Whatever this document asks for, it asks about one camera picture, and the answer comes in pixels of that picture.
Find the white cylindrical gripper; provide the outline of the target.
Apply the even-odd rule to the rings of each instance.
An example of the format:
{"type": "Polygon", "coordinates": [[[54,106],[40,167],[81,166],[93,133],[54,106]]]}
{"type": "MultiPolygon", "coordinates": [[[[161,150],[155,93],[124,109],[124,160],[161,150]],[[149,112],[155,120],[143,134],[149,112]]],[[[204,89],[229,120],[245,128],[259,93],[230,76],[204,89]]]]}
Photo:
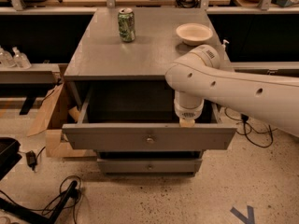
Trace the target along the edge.
{"type": "Polygon", "coordinates": [[[204,107],[205,100],[187,94],[182,91],[175,91],[174,108],[176,115],[180,118],[179,125],[183,128],[191,128],[195,125],[204,107]]]}

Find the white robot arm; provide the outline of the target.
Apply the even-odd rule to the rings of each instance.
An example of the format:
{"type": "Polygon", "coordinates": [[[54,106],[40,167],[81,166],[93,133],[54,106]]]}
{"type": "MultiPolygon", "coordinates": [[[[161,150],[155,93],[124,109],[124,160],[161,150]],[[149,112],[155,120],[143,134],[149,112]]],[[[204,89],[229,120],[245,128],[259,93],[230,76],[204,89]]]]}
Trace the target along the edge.
{"type": "Polygon", "coordinates": [[[299,136],[299,78],[236,73],[221,69],[223,58],[201,45],[174,60],[165,73],[176,91],[177,115],[198,117],[208,100],[299,136]]]}

